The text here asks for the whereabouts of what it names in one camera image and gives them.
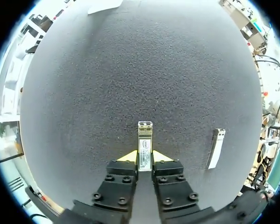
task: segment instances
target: bolt head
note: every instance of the bolt head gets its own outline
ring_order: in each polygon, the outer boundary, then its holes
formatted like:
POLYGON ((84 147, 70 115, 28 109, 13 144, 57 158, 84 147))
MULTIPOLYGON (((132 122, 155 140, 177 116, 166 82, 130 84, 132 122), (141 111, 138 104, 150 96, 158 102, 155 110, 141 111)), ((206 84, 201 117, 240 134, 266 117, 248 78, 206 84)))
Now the bolt head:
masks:
POLYGON ((184 177, 183 174, 180 174, 180 175, 177 176, 177 180, 178 180, 178 181, 184 181, 185 179, 186 179, 186 178, 184 177))
POLYGON ((247 216, 247 214, 244 212, 244 211, 240 211, 238 214, 237 214, 237 217, 238 219, 244 219, 245 217, 247 216))
POLYGON ((198 200, 198 194, 196 192, 192 192, 189 195, 189 199, 191 199, 191 200, 198 200))
POLYGON ((102 195, 101 195, 100 193, 98 193, 98 192, 93 193, 93 194, 92 194, 92 199, 93 199, 94 201, 99 201, 99 200, 102 199, 102 195))
POLYGON ((106 177, 105 177, 105 181, 114 181, 114 177, 110 174, 108 174, 106 177))
POLYGON ((123 183, 130 183, 132 180, 131 180, 131 178, 129 177, 129 176, 124 176, 123 178, 122 178, 122 182, 123 183))
POLYGON ((159 179, 159 183, 166 183, 167 182, 167 178, 162 176, 160 179, 159 179))
POLYGON ((228 208, 231 210, 231 209, 235 209, 237 207, 237 205, 236 204, 234 204, 234 203, 231 203, 229 206, 228 206, 228 208))
POLYGON ((121 205, 121 206, 124 206, 127 204, 127 200, 124 198, 124 197, 121 197, 119 200, 118 200, 118 204, 121 205))
POLYGON ((165 198, 163 205, 170 206, 173 204, 173 200, 170 197, 165 198))

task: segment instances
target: window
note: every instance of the window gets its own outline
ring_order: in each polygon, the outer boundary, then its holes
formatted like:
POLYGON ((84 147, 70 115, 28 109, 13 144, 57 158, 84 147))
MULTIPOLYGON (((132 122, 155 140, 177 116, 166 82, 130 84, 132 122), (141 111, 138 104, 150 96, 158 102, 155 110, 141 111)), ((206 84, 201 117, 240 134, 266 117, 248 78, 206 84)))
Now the window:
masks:
POLYGON ((0 123, 0 163, 22 156, 20 123, 9 121, 0 123))

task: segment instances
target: sticker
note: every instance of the sticker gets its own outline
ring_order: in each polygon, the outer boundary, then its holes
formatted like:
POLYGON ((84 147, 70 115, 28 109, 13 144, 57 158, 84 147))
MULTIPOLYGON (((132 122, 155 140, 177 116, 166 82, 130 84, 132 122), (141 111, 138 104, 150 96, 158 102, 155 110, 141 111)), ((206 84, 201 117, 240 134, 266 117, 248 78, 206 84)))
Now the sticker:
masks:
POLYGON ((151 171, 151 139, 139 139, 139 171, 151 171))

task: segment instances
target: cable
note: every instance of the cable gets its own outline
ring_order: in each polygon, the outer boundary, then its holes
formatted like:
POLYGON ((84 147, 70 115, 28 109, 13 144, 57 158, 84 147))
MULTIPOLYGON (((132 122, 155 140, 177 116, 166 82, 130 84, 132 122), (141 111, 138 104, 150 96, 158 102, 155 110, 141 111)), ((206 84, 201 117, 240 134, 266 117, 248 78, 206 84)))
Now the cable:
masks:
POLYGON ((263 159, 264 159, 264 158, 263 158, 264 155, 262 154, 262 151, 261 151, 261 150, 259 151, 259 153, 260 153, 260 155, 261 155, 260 165, 263 166, 263 172, 265 173, 265 178, 266 178, 266 180, 267 180, 267 176, 268 176, 268 175, 267 175, 266 167, 265 167, 265 165, 263 165, 263 163, 262 163, 262 162, 263 162, 263 159))
POLYGON ((43 217, 43 218, 47 218, 46 216, 41 215, 41 214, 33 214, 33 215, 29 216, 29 218, 30 218, 30 219, 33 219, 35 216, 39 216, 39 217, 43 217))
POLYGON ((276 64, 280 67, 280 63, 272 62, 272 61, 268 61, 268 60, 256 60, 255 62, 270 62, 270 63, 276 64))
POLYGON ((273 58, 273 57, 270 57, 270 56, 267 56, 267 55, 257 55, 257 56, 260 56, 260 57, 268 57, 268 58, 271 58, 272 60, 280 63, 276 58, 273 58))
POLYGON ((280 126, 269 126, 270 129, 280 130, 280 126))
POLYGON ((265 190, 261 190, 259 193, 260 193, 260 194, 264 194, 264 195, 265 195, 265 197, 266 197, 266 201, 267 201, 267 202, 269 202, 269 201, 270 201, 269 195, 267 194, 267 192, 266 192, 265 190))
POLYGON ((276 118, 278 118, 279 110, 280 110, 280 105, 279 105, 278 111, 276 113, 276 118))

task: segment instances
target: black cable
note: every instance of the black cable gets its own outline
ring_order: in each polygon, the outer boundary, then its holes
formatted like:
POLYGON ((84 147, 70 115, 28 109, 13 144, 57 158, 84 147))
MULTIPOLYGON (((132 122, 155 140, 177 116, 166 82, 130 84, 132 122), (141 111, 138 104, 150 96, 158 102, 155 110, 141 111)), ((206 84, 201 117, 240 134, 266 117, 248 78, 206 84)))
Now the black cable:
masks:
POLYGON ((274 61, 276 61, 280 64, 280 62, 276 58, 273 58, 273 57, 270 57, 270 56, 267 56, 267 55, 257 55, 257 56, 271 58, 272 60, 274 60, 274 61))
POLYGON ((270 141, 270 142, 268 143, 269 146, 272 146, 273 144, 277 144, 277 142, 275 142, 275 141, 270 141))
POLYGON ((280 126, 269 126, 270 129, 280 130, 280 126))
POLYGON ((260 194, 264 194, 265 197, 266 197, 266 201, 269 202, 270 201, 270 198, 269 198, 269 195, 267 194, 267 192, 265 192, 264 190, 260 191, 260 194))
POLYGON ((29 216, 29 218, 33 219, 35 216, 40 216, 40 217, 43 217, 43 218, 47 218, 46 216, 41 215, 41 214, 33 214, 33 215, 29 216))
POLYGON ((278 118, 279 110, 280 110, 280 105, 279 105, 278 111, 276 113, 276 118, 278 118))
POLYGON ((255 62, 270 62, 270 63, 276 64, 280 67, 280 63, 272 62, 272 61, 268 61, 268 60, 256 60, 255 62))

